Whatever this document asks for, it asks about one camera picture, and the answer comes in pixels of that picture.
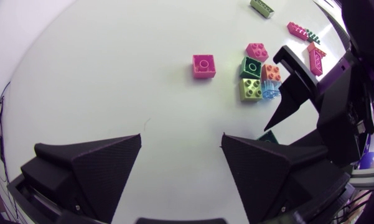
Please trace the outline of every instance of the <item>small object on table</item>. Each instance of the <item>small object on table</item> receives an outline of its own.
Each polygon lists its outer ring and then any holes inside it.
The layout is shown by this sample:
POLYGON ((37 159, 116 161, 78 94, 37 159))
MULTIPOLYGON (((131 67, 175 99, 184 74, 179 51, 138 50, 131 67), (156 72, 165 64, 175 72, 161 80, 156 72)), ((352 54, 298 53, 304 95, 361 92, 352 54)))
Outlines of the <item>small object on table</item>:
POLYGON ((263 99, 261 94, 260 80, 243 78, 239 82, 239 92, 241 101, 260 101, 263 99))
POLYGON ((259 60, 260 62, 265 62, 269 57, 266 48, 262 43, 248 44, 246 52, 248 53, 249 57, 259 60))
POLYGON ((260 138, 258 138, 257 140, 259 140, 259 141, 266 141, 266 142, 272 142, 272 143, 275 143, 275 144, 279 144, 278 141, 276 140, 275 135, 274 135, 274 133, 272 132, 272 130, 267 131, 264 135, 262 135, 262 136, 261 136, 260 138))
POLYGON ((261 62, 251 57, 244 57, 241 64, 240 77, 260 79, 261 62))
POLYGON ((193 55, 192 71, 194 78, 213 78, 216 74, 213 55, 193 55))
POLYGON ((274 14, 274 10, 261 0, 251 0, 250 5, 267 19, 274 14))
POLYGON ((290 22, 288 25, 288 30, 292 35, 295 35, 296 37, 302 39, 302 40, 307 40, 309 38, 307 32, 303 27, 295 24, 294 22, 290 22))
POLYGON ((310 31, 309 29, 306 29, 306 32, 309 36, 309 38, 307 39, 308 42, 316 42, 317 44, 320 44, 320 40, 319 40, 319 37, 317 35, 315 35, 315 33, 313 33, 312 31, 310 31))
POLYGON ((315 43, 309 44, 307 50, 310 54, 310 70, 316 76, 322 75, 322 61, 321 59, 326 56, 325 52, 318 48, 315 43))
POLYGON ((263 65, 261 69, 261 91, 263 98, 274 99, 280 96, 278 88, 281 86, 281 74, 279 68, 275 65, 263 65))

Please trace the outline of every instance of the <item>dark green lego brick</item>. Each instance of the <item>dark green lego brick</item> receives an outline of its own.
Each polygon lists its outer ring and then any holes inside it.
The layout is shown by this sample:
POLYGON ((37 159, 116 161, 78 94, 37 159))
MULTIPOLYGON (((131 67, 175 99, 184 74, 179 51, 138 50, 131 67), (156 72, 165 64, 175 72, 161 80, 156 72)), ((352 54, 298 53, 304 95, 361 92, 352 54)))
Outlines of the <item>dark green lego brick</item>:
POLYGON ((251 0, 250 5, 267 19, 274 14, 274 10, 261 0, 251 0))
POLYGON ((257 140, 279 144, 278 141, 276 140, 275 135, 272 132, 272 130, 267 131, 267 133, 265 133, 263 136, 261 136, 257 140))
POLYGON ((241 78, 260 79, 261 77, 261 62, 246 56, 241 64, 241 78))
POLYGON ((308 42, 313 42, 315 41, 317 44, 320 44, 320 40, 319 40, 319 37, 313 33, 312 31, 310 31, 309 29, 306 29, 306 32, 309 36, 309 38, 307 39, 308 42))

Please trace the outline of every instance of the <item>white wall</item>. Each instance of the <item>white wall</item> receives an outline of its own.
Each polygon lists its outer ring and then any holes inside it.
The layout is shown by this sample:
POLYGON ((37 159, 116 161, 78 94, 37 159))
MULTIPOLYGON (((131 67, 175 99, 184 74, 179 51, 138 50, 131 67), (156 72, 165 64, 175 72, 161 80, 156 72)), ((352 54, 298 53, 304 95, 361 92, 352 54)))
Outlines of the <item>white wall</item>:
MULTIPOLYGON (((0 0, 0 94, 35 39, 75 1, 0 0)), ((1 161, 0 174, 4 177, 1 161)), ((1 180, 0 183, 5 188, 5 183, 1 180)), ((10 212, 15 215, 1 187, 0 194, 10 212)))

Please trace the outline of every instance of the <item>purple object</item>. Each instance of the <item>purple object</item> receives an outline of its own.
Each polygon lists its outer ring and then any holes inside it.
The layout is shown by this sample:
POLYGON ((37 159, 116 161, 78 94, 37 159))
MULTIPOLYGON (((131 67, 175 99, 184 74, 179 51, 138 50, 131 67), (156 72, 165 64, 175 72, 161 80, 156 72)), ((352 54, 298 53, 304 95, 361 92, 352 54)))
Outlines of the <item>purple object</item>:
POLYGON ((374 152, 368 152, 360 160, 360 169, 369 169, 374 161, 374 152))
POLYGON ((193 55, 192 70, 194 78, 213 78, 216 74, 213 55, 193 55))

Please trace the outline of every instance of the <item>magenta lego brick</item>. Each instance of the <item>magenta lego brick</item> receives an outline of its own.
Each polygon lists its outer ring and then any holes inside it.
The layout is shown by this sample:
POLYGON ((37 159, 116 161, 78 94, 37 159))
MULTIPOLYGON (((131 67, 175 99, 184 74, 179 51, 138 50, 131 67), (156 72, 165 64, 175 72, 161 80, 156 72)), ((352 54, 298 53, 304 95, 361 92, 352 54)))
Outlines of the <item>magenta lego brick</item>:
POLYGON ((295 35, 302 40, 307 40, 309 38, 306 30, 303 27, 295 24, 294 22, 290 22, 288 24, 288 30, 292 35, 295 35))
POLYGON ((262 43, 248 44, 246 53, 248 53, 249 57, 259 60, 260 62, 265 62, 269 57, 267 50, 262 43))
POLYGON ((213 78, 216 74, 213 55, 193 55, 192 72, 194 78, 213 78))
POLYGON ((310 70, 316 76, 322 75, 321 58, 321 54, 317 50, 310 52, 310 70))

